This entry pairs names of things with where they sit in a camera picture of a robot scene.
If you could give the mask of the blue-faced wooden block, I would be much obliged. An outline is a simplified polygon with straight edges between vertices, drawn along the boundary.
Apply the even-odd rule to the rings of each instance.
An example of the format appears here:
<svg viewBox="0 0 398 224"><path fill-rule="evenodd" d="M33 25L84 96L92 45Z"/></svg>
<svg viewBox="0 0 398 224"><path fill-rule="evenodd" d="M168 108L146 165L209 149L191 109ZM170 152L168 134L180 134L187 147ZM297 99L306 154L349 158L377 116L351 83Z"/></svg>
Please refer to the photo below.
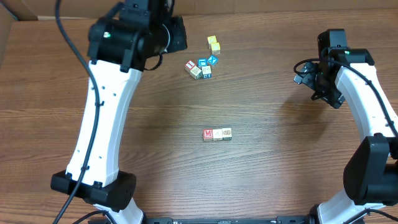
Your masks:
<svg viewBox="0 0 398 224"><path fill-rule="evenodd" d="M222 129L222 138L223 138L223 140L232 140L231 128L223 128Z"/></svg>

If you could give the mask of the white red-edged block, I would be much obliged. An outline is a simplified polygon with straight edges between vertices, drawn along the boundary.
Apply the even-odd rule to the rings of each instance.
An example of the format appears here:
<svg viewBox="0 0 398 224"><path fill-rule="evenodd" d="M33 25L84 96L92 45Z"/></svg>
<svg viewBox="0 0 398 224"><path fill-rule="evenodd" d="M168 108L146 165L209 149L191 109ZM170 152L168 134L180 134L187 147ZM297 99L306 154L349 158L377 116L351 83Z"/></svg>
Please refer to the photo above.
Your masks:
<svg viewBox="0 0 398 224"><path fill-rule="evenodd" d="M212 77L212 71L210 66L203 66L201 69L202 69L203 79Z"/></svg>

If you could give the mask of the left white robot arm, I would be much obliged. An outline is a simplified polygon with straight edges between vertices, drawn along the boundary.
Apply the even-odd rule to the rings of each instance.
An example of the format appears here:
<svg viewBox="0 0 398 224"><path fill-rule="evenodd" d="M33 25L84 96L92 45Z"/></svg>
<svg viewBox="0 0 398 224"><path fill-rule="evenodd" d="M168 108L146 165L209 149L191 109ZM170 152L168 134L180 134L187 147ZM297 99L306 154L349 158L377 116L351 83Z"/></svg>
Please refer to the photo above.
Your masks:
<svg viewBox="0 0 398 224"><path fill-rule="evenodd" d="M187 48L180 16L142 23L105 16L89 30L88 95L78 141L67 168L52 176L53 190L81 198L110 223L142 223L133 193L136 176L119 168L119 147L132 96L146 60Z"/></svg>

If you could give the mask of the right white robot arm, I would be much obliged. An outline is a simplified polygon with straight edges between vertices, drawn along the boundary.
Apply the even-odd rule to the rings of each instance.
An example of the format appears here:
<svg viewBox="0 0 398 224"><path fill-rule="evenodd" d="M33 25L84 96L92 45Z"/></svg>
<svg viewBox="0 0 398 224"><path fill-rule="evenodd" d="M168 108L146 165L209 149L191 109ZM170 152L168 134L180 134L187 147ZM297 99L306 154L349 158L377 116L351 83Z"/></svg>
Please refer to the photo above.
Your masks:
<svg viewBox="0 0 398 224"><path fill-rule="evenodd" d="M397 205L397 114L383 92L366 49L332 49L298 62L294 80L314 91L313 100L347 102L361 143L343 172L343 190L310 211L313 223L359 223L365 215Z"/></svg>

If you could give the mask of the red M block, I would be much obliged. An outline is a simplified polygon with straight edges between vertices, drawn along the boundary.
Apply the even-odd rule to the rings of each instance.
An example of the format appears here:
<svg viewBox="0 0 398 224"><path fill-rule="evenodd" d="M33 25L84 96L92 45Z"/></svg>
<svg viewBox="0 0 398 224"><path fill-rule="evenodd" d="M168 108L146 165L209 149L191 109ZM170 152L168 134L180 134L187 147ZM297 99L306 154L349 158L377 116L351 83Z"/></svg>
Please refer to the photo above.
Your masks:
<svg viewBox="0 0 398 224"><path fill-rule="evenodd" d="M213 130L212 129L204 129L203 130L203 140L204 141L212 141L213 140Z"/></svg>

